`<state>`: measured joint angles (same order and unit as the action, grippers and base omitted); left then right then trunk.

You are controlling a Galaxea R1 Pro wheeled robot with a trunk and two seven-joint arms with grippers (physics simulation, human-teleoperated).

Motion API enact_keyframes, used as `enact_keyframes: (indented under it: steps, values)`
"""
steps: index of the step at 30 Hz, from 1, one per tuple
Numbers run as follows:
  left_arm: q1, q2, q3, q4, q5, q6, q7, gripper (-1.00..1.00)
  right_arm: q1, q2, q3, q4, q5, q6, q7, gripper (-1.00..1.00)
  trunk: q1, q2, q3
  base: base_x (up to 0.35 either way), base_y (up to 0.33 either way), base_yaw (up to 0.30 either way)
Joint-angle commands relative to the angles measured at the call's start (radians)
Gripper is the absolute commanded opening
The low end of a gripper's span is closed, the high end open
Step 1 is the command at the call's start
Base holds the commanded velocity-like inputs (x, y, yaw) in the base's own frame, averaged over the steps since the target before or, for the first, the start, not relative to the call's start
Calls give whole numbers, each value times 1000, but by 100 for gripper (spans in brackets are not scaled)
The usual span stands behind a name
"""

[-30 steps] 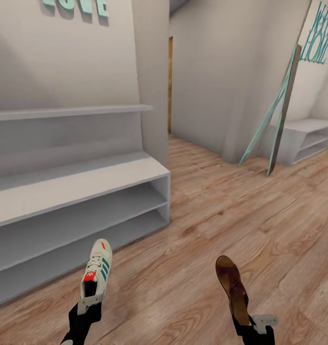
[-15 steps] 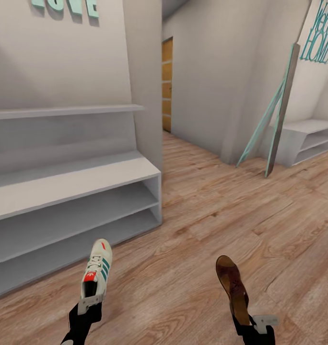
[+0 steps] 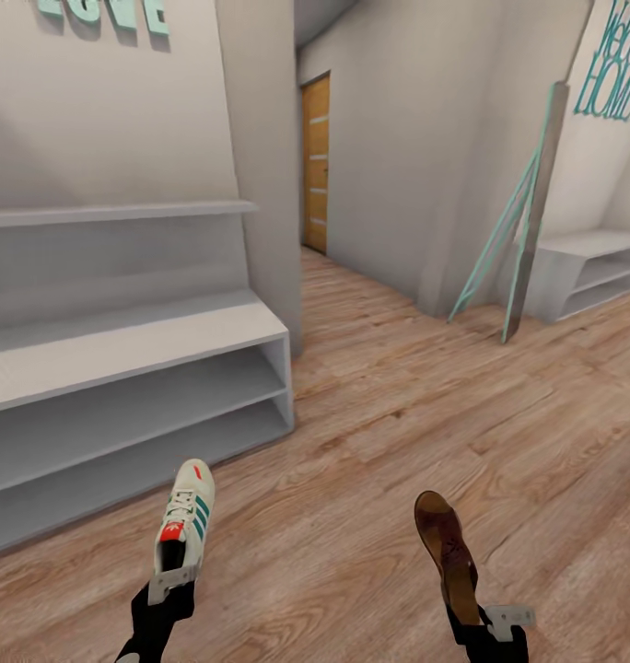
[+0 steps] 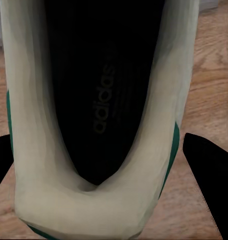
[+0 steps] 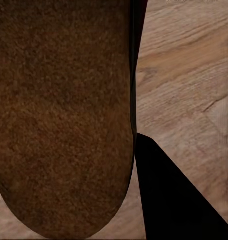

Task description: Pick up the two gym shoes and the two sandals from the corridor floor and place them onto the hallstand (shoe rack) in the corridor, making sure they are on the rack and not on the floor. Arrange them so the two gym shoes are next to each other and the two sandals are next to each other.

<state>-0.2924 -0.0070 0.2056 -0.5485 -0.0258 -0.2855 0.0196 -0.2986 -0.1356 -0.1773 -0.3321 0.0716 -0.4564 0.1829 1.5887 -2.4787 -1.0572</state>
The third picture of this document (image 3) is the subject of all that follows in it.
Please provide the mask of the gym shoe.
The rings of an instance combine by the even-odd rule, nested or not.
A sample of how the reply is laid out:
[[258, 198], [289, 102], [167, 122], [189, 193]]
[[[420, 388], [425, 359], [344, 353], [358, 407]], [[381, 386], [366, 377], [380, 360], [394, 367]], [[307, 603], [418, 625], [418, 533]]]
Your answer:
[[175, 480], [155, 541], [154, 572], [203, 565], [204, 544], [215, 503], [215, 482], [202, 459], [188, 459]]

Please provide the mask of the sandal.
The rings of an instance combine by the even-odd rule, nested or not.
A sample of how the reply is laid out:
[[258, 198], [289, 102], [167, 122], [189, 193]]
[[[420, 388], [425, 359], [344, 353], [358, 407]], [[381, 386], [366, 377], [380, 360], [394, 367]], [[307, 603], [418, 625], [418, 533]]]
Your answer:
[[415, 501], [414, 520], [437, 565], [446, 607], [449, 605], [461, 625], [481, 624], [475, 598], [478, 573], [454, 508], [439, 493], [424, 491]]

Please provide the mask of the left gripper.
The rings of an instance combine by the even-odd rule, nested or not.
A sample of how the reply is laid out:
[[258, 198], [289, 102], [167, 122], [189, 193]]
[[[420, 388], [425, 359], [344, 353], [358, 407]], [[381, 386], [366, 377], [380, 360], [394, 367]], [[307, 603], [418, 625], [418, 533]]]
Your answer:
[[166, 630], [169, 640], [174, 623], [190, 618], [193, 615], [193, 584], [171, 587], [167, 599], [165, 599], [164, 603], [159, 603], [159, 605], [147, 605], [148, 590], [149, 582], [131, 601], [134, 633], [138, 632], [140, 626], [144, 626], [148, 622], [156, 622]]

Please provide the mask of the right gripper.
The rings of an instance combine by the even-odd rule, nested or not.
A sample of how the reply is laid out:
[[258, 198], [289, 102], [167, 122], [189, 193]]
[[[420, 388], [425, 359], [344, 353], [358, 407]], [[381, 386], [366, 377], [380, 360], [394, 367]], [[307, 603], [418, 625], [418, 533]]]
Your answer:
[[468, 658], [472, 663], [530, 663], [527, 636], [521, 625], [511, 625], [513, 642], [498, 642], [487, 631], [491, 623], [485, 609], [478, 607], [481, 617], [479, 625], [461, 625], [458, 617], [447, 607], [450, 625], [458, 646], [466, 645]]

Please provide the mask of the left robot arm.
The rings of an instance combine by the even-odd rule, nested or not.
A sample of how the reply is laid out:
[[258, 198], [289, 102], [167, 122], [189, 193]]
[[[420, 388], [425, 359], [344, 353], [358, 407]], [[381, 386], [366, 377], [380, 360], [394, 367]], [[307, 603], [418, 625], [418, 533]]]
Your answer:
[[192, 583], [200, 568], [190, 564], [150, 577], [131, 601], [134, 637], [115, 663], [160, 663], [174, 623], [193, 615]]

